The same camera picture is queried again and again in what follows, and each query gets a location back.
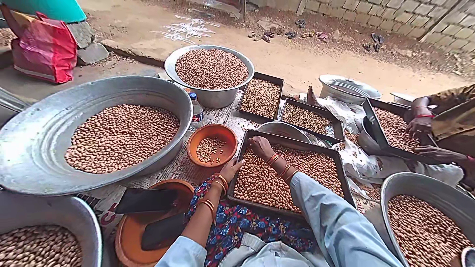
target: orange plate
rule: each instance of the orange plate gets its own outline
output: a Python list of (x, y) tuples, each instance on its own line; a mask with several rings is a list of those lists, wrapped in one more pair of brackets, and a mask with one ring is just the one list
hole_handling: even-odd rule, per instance
[(128, 267), (153, 267), (170, 246), (157, 250), (142, 250), (140, 243), (145, 227), (152, 222), (188, 211), (194, 188), (189, 183), (171, 179), (161, 181), (150, 189), (175, 189), (178, 191), (178, 206), (169, 212), (147, 212), (124, 215), (115, 236), (115, 251), (119, 260)]
[[(224, 144), (221, 148), (218, 147), (218, 151), (216, 152), (216, 154), (211, 155), (211, 159), (214, 160), (212, 165), (211, 162), (201, 162), (196, 156), (196, 149), (198, 147), (198, 144), (201, 142), (201, 140), (205, 138), (214, 137), (217, 137), (221, 141), (226, 142), (226, 144)], [(234, 154), (236, 153), (236, 150), (238, 149), (237, 143), (238, 138), (236, 137), (236, 134), (233, 132), (233, 130), (231, 130), (229, 127), (222, 124), (208, 124), (196, 130), (190, 136), (190, 138), (188, 139), (186, 153), (194, 164), (201, 167), (214, 168), (226, 164), (233, 158)], [(220, 158), (221, 161), (219, 163), (216, 163), (216, 158)]]

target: black metal tray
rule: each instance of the black metal tray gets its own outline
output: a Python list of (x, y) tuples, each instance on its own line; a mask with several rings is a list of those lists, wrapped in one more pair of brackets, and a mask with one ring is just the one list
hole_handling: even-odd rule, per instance
[[(373, 135), (372, 138), (376, 141), (376, 143), (378, 143), (380, 149), (384, 153), (389, 153), (397, 157), (414, 160), (429, 165), (441, 164), (441, 162), (438, 162), (432, 158), (421, 156), (414, 152), (406, 151), (404, 149), (400, 149), (390, 145), (383, 131), (383, 128), (381, 127), (381, 124), (374, 113), (373, 107), (378, 107), (380, 109), (390, 111), (403, 118), (407, 117), (407, 111), (409, 110), (409, 108), (369, 98), (367, 98), (366, 101), (363, 103), (363, 109), (366, 112), (366, 117), (371, 126), (371, 134)], [(432, 145), (437, 147), (437, 144), (434, 142), (434, 139), (432, 139), (428, 134), (424, 134), (420, 137), (420, 144)]]
[[(331, 122), (332, 122), (332, 125), (333, 125), (333, 132), (335, 133), (335, 137), (331, 137), (331, 136), (328, 136), (328, 135), (325, 135), (325, 134), (321, 134), (321, 133), (317, 133), (313, 130), (310, 130), (310, 129), (307, 129), (305, 127), (301, 127), (301, 126), (298, 126), (296, 124), (292, 124), (288, 121), (285, 121), (283, 120), (283, 116), (284, 116), (284, 112), (285, 112), (285, 108), (287, 107), (287, 104), (291, 104), (291, 105), (295, 105), (295, 106), (298, 106), (298, 107), (301, 107), (303, 109), (306, 109), (306, 110), (309, 110), (313, 113), (316, 113), (318, 114), (319, 116), (322, 116), (324, 118), (327, 118), (329, 119)], [(284, 107), (282, 108), (282, 113), (280, 114), (280, 118), (279, 118), (280, 121), (283, 121), (283, 122), (286, 122), (290, 125), (293, 125), (297, 128), (299, 128), (300, 130), (304, 130), (304, 131), (307, 131), (313, 135), (315, 135), (316, 137), (320, 138), (320, 139), (323, 139), (325, 141), (328, 141), (332, 146), (334, 144), (337, 144), (337, 143), (341, 143), (341, 142), (344, 142), (345, 140), (345, 137), (343, 135), (343, 127), (342, 127), (342, 122), (337, 119), (330, 111), (326, 110), (326, 109), (322, 109), (322, 108), (319, 108), (319, 107), (316, 107), (316, 106), (312, 106), (312, 105), (307, 105), (307, 104), (304, 104), (302, 102), (298, 102), (298, 101), (295, 101), (293, 99), (286, 99), (285, 100), (285, 103), (284, 103)]]
[[(351, 193), (350, 193), (350, 187), (348, 185), (348, 181), (346, 181), (347, 178), (346, 178), (346, 175), (345, 175), (345, 171), (343, 170), (342, 158), (340, 157), (340, 154), (338, 153), (338, 151), (330, 149), (330, 148), (326, 148), (326, 147), (322, 147), (322, 146), (318, 146), (318, 145), (305, 143), (305, 142), (297, 141), (297, 140), (294, 140), (294, 139), (274, 135), (274, 134), (271, 134), (271, 133), (270, 134), (269, 133), (263, 133), (263, 132), (252, 130), (252, 129), (247, 129), (246, 130), (246, 132), (244, 133), (243, 140), (247, 140), (248, 138), (252, 138), (253, 136), (265, 137), (269, 140), (269, 142), (271, 144), (280, 144), (280, 145), (288, 147), (288, 148), (298, 149), (298, 150), (303, 150), (303, 151), (313, 151), (313, 152), (322, 153), (322, 154), (325, 154), (325, 155), (331, 157), (335, 161), (335, 164), (336, 164), (336, 171), (337, 171), (337, 174), (338, 174), (338, 179), (342, 183), (342, 190), (343, 190), (344, 198), (345, 198), (346, 201), (348, 201), (348, 203), (350, 203), (352, 206), (355, 207), (355, 203), (353, 202), (353, 197), (351, 196)], [(241, 146), (241, 149), (239, 150), (239, 156), (238, 156), (238, 159), (237, 159), (238, 161), (241, 161), (243, 159), (244, 152), (246, 151), (247, 146), (248, 146), (247, 142), (243, 142), (243, 145)], [(239, 172), (236, 172), (236, 174), (234, 175), (233, 180), (231, 180), (231, 184), (229, 185), (229, 188), (228, 188), (228, 198), (231, 201), (234, 201), (234, 202), (237, 202), (237, 203), (242, 203), (242, 204), (251, 206), (253, 208), (260, 209), (261, 211), (264, 211), (265, 213), (268, 213), (268, 214), (269, 213), (274, 213), (274, 214), (279, 213), (279, 214), (282, 214), (286, 217), (303, 219), (303, 215), (301, 213), (293, 212), (293, 211), (290, 211), (290, 210), (283, 210), (283, 209), (278, 209), (278, 208), (274, 208), (274, 207), (269, 207), (269, 206), (266, 206), (266, 205), (263, 205), (263, 204), (254, 203), (254, 202), (251, 202), (251, 201), (235, 198), (234, 197), (234, 186), (235, 186), (236, 181), (238, 179), (238, 175), (239, 175)]]
[(244, 88), (244, 92), (242, 93), (241, 100), (239, 101), (239, 105), (237, 107), (237, 110), (239, 110), (240, 113), (245, 114), (246, 119), (250, 119), (250, 120), (252, 120), (254, 122), (257, 122), (257, 123), (268, 123), (268, 122), (271, 122), (273, 120), (276, 120), (277, 116), (279, 114), (280, 99), (282, 99), (282, 88), (284, 87), (284, 80), (281, 79), (281, 78), (273, 77), (273, 76), (262, 74), (262, 73), (259, 73), (259, 72), (254, 73), (254, 78), (265, 80), (265, 81), (271, 82), (271, 83), (279, 86), (279, 88), (280, 88), (279, 103), (277, 104), (277, 110), (275, 111), (274, 117), (268, 118), (268, 117), (265, 117), (265, 116), (262, 116), (262, 115), (257, 115), (255, 113), (252, 113), (252, 112), (245, 111), (245, 110), (241, 109), (242, 102), (244, 100), (244, 95), (246, 94), (247, 86), (249, 85), (249, 83), (247, 83), (246, 87)]

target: red plastic bag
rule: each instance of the red plastic bag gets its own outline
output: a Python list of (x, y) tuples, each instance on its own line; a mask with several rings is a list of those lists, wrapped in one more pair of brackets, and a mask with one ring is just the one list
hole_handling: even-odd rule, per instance
[(76, 40), (63, 21), (48, 19), (39, 12), (37, 16), (11, 43), (13, 67), (55, 83), (71, 81), (77, 63)]

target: bottle label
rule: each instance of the bottle label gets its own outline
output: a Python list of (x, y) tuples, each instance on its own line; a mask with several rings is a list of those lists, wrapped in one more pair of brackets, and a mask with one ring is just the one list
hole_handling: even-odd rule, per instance
[(193, 119), (191, 120), (194, 123), (199, 123), (203, 120), (203, 112), (201, 111), (199, 114), (193, 115)]

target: bottle cap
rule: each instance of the bottle cap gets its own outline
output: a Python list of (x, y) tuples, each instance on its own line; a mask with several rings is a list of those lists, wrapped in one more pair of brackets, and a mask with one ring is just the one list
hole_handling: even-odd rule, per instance
[(188, 95), (192, 100), (196, 100), (198, 98), (195, 93), (188, 93)]

